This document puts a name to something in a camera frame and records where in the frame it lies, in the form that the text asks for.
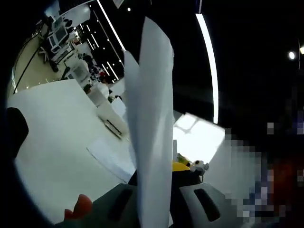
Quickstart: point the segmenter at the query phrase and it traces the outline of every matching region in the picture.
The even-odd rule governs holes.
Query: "yellow object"
[[[174,171],[185,171],[185,170],[190,170],[190,168],[183,163],[173,162],[172,170],[173,170],[173,172]]]

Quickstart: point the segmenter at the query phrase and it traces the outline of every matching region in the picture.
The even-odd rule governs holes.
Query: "black ceiling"
[[[208,54],[195,13],[195,0],[126,0],[117,9],[112,1],[101,0],[124,47],[138,60],[144,16],[153,19],[169,37],[174,50],[174,109],[213,120],[213,95]],[[299,43],[304,44],[304,16],[301,5],[221,5],[203,1],[204,15],[214,49],[218,73],[218,124],[232,133],[251,140],[267,136],[267,122],[291,122],[296,109],[288,103],[299,97],[303,88],[303,59],[299,70]],[[106,28],[115,49],[123,59],[119,46],[97,2],[91,2]],[[100,27],[92,14],[91,27]],[[104,35],[100,43],[108,45]],[[98,50],[95,56],[103,62],[118,61],[111,52]],[[294,51],[296,59],[287,57]],[[123,75],[123,67],[115,65]]]

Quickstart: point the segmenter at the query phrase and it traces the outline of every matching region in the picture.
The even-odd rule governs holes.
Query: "ceiling light strip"
[[[92,46],[92,44],[91,44],[90,40],[89,40],[89,39],[87,39],[87,41],[89,42],[89,44],[90,44],[91,48],[94,50],[94,48],[93,48],[93,46]]]
[[[99,21],[99,24],[100,24],[101,28],[103,29],[103,31],[104,31],[104,33],[105,33],[105,36],[107,37],[107,40],[110,42],[110,45],[111,45],[113,51],[115,52],[116,56],[118,57],[119,60],[121,60],[120,57],[119,57],[119,55],[117,54],[117,52],[116,52],[116,50],[115,50],[113,44],[111,43],[111,41],[110,41],[110,39],[109,39],[109,37],[108,37],[108,34],[105,32],[105,29],[104,29],[104,27],[103,27],[103,25],[101,24],[100,21]]]
[[[218,87],[218,74],[217,74],[217,68],[215,64],[215,57],[214,52],[212,48],[212,43],[210,39],[210,35],[207,29],[206,22],[204,20],[204,17],[202,14],[196,14],[196,17],[199,22],[200,29],[203,33],[203,37],[205,40],[208,58],[209,58],[209,64],[211,69],[211,78],[212,78],[212,90],[213,90],[213,122],[215,124],[219,121],[219,87]]]
[[[109,72],[106,70],[106,68],[104,67],[104,65],[102,64],[104,70],[106,71],[106,73],[110,76]]]
[[[200,3],[200,4],[199,4],[199,14],[201,13],[201,4],[202,4],[202,2],[203,2],[203,0],[200,0],[200,1],[199,1],[199,3]]]
[[[91,34],[91,36],[93,37],[93,40],[95,41],[97,47],[99,47],[99,45],[97,44],[97,42],[96,42],[95,37],[93,36],[93,34]]]
[[[118,80],[118,77],[117,77],[117,75],[115,74],[115,72],[113,71],[113,69],[112,69],[111,65],[109,64],[109,62],[107,62],[107,64],[109,65],[109,67],[111,68],[111,70],[112,70],[113,74],[115,75],[115,77],[116,77],[116,78],[117,78],[117,80]]]
[[[117,35],[117,33],[116,33],[116,31],[115,31],[115,29],[114,29],[112,23],[110,22],[110,20],[109,20],[107,14],[105,13],[105,10],[104,10],[103,6],[101,5],[101,3],[100,3],[99,0],[97,0],[97,2],[98,2],[98,5],[100,6],[102,12],[104,13],[104,16],[105,16],[106,20],[108,21],[108,23],[109,23],[109,25],[110,25],[110,27],[111,27],[111,29],[112,29],[114,35],[116,36],[116,38],[117,38],[117,40],[118,40],[118,43],[119,43],[120,46],[122,47],[123,51],[125,51],[125,48],[124,48],[124,46],[123,46],[121,40],[119,39],[119,37],[118,37],[118,35]]]

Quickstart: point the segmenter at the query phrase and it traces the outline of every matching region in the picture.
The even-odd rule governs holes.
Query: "red object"
[[[66,219],[79,219],[87,215],[92,211],[92,201],[83,194],[80,194],[77,203],[74,206],[74,211],[65,209],[65,220]]]
[[[104,71],[100,72],[99,75],[100,75],[101,77],[106,76],[106,74],[105,74]]]

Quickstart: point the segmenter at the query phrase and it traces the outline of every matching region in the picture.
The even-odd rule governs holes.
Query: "black slot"
[[[129,198],[132,195],[132,191],[129,189],[123,190],[116,198],[114,205],[109,211],[108,217],[112,221],[119,221]]]
[[[199,199],[203,206],[209,221],[215,221],[220,217],[219,209],[215,206],[210,196],[204,191],[204,189],[194,190],[195,195]]]

